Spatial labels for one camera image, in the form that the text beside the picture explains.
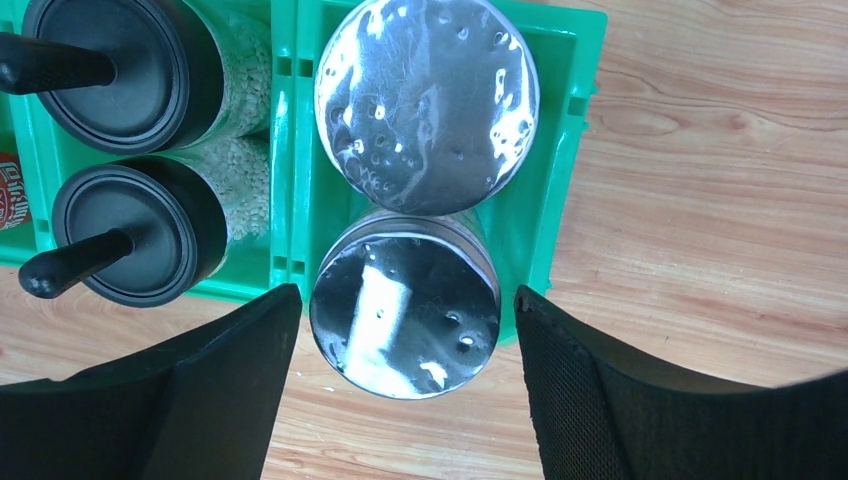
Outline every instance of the wooden table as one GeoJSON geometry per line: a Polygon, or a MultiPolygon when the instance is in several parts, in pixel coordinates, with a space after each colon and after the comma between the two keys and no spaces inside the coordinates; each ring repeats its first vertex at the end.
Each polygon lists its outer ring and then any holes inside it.
{"type": "MultiPolygon", "coordinates": [[[[610,25],[549,297],[734,380],[848,367],[848,4],[567,3],[610,25]]],[[[41,302],[12,270],[0,297],[0,383],[64,378],[233,308],[41,302]]],[[[336,375],[304,323],[276,427],[267,478],[541,478],[517,346],[455,393],[397,402],[336,375]]]]}

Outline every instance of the black lid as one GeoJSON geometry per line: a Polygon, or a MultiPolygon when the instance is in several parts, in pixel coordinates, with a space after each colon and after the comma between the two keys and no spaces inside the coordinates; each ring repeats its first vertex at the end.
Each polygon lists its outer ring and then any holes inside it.
{"type": "Polygon", "coordinates": [[[129,255],[84,280],[122,305],[168,303],[206,278],[227,245],[224,212],[190,168],[162,157],[95,166],[62,186],[53,208],[60,247],[113,229],[126,232],[129,255]]]}
{"type": "Polygon", "coordinates": [[[180,0],[32,0],[23,34],[106,54],[106,86],[39,93],[53,118],[91,147],[136,155],[186,146],[221,108],[215,40],[180,0]]]}

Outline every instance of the red can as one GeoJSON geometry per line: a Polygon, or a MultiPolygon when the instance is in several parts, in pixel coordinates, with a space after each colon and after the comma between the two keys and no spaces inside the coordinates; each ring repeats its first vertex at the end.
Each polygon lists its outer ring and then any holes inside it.
{"type": "Polygon", "coordinates": [[[18,157],[0,153],[0,230],[29,222],[29,201],[18,157]]]}

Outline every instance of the green basket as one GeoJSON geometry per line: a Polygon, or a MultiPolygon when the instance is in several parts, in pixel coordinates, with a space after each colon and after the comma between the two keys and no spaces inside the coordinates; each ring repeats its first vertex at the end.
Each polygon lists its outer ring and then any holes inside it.
{"type": "MultiPolygon", "coordinates": [[[[238,0],[193,0],[241,8],[238,0]]],[[[0,30],[19,30],[28,0],[0,6],[0,30]]],[[[189,294],[247,302],[281,283],[295,283],[308,305],[321,260],[366,203],[333,168],[318,138],[313,74],[326,41],[356,0],[275,0],[259,4],[272,19],[270,247],[240,252],[189,294]]],[[[524,35],[541,86],[539,127],[521,170],[477,208],[503,292],[500,343],[515,339],[512,295],[520,284],[550,288],[560,219],[586,112],[595,93],[606,15],[530,3],[495,1],[524,35]]],[[[0,151],[21,158],[33,222],[0,232],[0,263],[19,266],[55,248],[53,199],[82,168],[117,159],[64,132],[38,98],[0,94],[0,151]]]]}

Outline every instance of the black knob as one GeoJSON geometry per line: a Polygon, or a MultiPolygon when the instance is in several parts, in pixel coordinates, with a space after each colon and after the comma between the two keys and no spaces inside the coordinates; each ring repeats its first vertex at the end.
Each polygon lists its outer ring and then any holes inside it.
{"type": "Polygon", "coordinates": [[[13,95],[109,85],[115,65],[106,54],[0,33],[0,91],[13,95]]]}
{"type": "Polygon", "coordinates": [[[18,281],[28,293],[53,299],[86,278],[131,254],[133,239],[121,230],[87,238],[66,247],[39,253],[18,271],[18,281]]]}

